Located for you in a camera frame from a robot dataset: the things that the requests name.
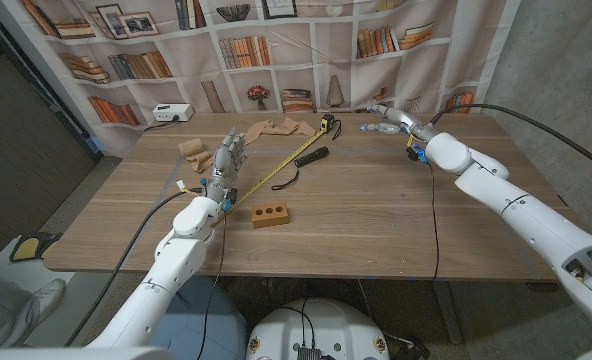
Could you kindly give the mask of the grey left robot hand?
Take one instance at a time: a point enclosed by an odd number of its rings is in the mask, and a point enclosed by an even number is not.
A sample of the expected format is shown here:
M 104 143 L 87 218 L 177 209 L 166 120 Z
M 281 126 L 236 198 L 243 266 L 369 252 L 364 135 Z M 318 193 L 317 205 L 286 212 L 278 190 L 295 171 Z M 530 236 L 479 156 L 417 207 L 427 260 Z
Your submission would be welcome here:
M 245 134 L 232 127 L 215 152 L 211 173 L 202 196 L 221 202 L 227 190 L 232 188 L 247 155 Z

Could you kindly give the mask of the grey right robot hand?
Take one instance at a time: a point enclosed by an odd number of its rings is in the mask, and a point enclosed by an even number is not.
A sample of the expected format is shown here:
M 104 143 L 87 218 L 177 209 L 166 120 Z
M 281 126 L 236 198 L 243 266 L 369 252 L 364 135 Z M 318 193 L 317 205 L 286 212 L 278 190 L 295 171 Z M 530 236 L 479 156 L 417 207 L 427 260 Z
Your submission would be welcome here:
M 404 111 L 387 107 L 385 105 L 372 105 L 368 108 L 370 113 L 383 116 L 380 123 L 364 124 L 361 131 L 375 131 L 387 135 L 406 134 L 422 142 L 429 142 L 438 132 L 430 125 L 423 124 L 419 119 Z

